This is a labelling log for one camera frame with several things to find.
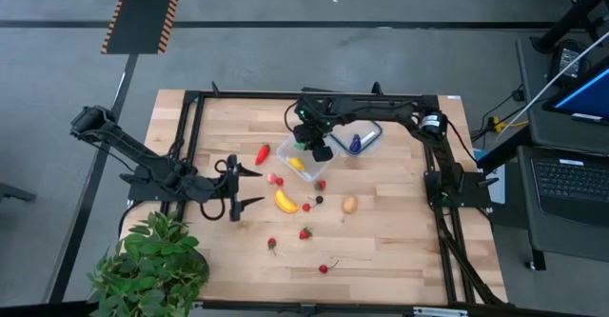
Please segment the plastic container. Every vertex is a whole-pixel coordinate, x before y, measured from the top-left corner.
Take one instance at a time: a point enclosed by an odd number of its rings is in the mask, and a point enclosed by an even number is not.
[[[326,146],[329,146],[332,149],[332,153],[334,154],[332,159],[325,162],[316,162],[315,159],[313,159],[313,152],[311,150],[297,149],[295,147],[296,139],[294,139],[294,135],[290,135],[287,140],[277,148],[277,157],[279,157],[286,166],[292,168],[292,170],[303,178],[303,180],[312,182],[324,172],[325,168],[327,168],[337,156],[341,155],[341,147],[337,145],[332,138],[325,137],[324,142]],[[297,170],[289,164],[289,159],[294,157],[300,158],[303,161],[303,170]]]
[[[360,135],[362,140],[362,147],[357,152],[349,149],[355,134]],[[355,121],[344,126],[336,126],[330,133],[330,137],[350,156],[362,154],[372,145],[378,143],[381,135],[383,135],[383,128],[374,121]]]

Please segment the laptop keyboard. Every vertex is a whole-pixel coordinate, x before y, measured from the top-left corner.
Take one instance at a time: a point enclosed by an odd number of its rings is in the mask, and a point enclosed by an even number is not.
[[[533,159],[540,196],[609,203],[609,168]]]

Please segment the gray floor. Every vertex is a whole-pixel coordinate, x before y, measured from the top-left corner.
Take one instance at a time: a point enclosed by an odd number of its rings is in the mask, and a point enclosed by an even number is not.
[[[109,19],[115,0],[0,0],[0,19]],[[551,21],[569,0],[181,0],[179,20]],[[109,107],[126,56],[101,55],[105,30],[0,29],[0,181],[37,192],[0,205],[0,305],[44,301],[94,149],[69,137],[83,105]],[[297,90],[310,86],[458,94],[471,129],[519,83],[514,40],[473,30],[174,30],[167,53],[140,56],[121,116],[138,139],[157,89]],[[499,111],[515,108],[509,103]],[[68,300],[116,241],[128,187],[110,160],[70,279]],[[548,256],[533,273],[526,233],[496,228],[508,297],[521,307],[609,315],[609,265]],[[217,316],[243,312],[211,312]]]

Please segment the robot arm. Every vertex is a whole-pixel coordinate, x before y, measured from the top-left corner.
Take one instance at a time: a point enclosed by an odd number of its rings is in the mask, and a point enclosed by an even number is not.
[[[263,198],[237,200],[240,176],[261,176],[237,163],[237,156],[229,155],[219,161],[225,170],[217,169],[218,178],[197,175],[197,168],[185,161],[158,155],[125,133],[116,123],[111,111],[99,106],[85,107],[71,122],[71,135],[94,145],[105,143],[138,164],[133,175],[121,178],[131,185],[129,198],[134,200],[188,201],[203,204],[210,199],[230,199],[230,220],[239,221],[244,208]]]
[[[399,123],[415,139],[433,150],[440,167],[441,193],[455,197],[461,191],[463,168],[455,162],[446,139],[448,118],[418,97],[404,100],[382,96],[360,100],[337,94],[320,99],[303,94],[298,99],[295,113],[302,123],[294,127],[294,137],[304,144],[304,149],[312,150],[318,162],[327,161],[333,156],[330,147],[324,143],[324,137],[334,126],[357,120]]]

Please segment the wooden table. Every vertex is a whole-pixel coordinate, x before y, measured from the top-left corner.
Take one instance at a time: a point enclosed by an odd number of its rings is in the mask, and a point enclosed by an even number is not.
[[[160,90],[147,131],[146,145],[159,154],[167,152],[175,137],[183,90]],[[285,179],[285,194],[300,205],[315,197],[312,184],[300,179],[274,156],[288,136],[284,126],[285,99],[206,99],[194,159],[202,175],[216,177],[213,164],[237,154],[246,167],[264,175],[274,172]],[[440,107],[470,146],[462,101],[440,96]],[[194,115],[194,107],[189,116]],[[297,116],[288,114],[295,125]],[[247,207],[242,220],[229,222],[228,213],[209,222],[196,203],[188,203],[185,221],[200,241],[210,265],[209,283],[202,300],[249,302],[297,302],[380,305],[444,305],[446,294],[435,221],[426,204],[422,173],[423,146],[404,127],[381,123],[383,137],[378,147],[358,158],[335,159],[323,173],[327,188],[324,203],[310,212],[295,214],[279,210],[273,200],[276,186],[262,178],[242,178],[241,199],[264,196]],[[466,170],[475,170],[454,132],[449,141],[455,158]],[[262,144],[271,153],[260,166],[254,160]],[[355,195],[359,207],[345,215],[345,196]],[[158,202],[146,202],[126,218],[123,235]],[[214,215],[220,203],[206,203]],[[461,209],[463,235],[471,264],[493,292],[505,300],[501,270],[486,219],[472,208]],[[300,240],[299,231],[311,227],[314,236]],[[266,247],[269,237],[277,240],[273,255]],[[321,274],[321,264],[338,265]],[[459,266],[453,259],[458,297],[463,299]]]

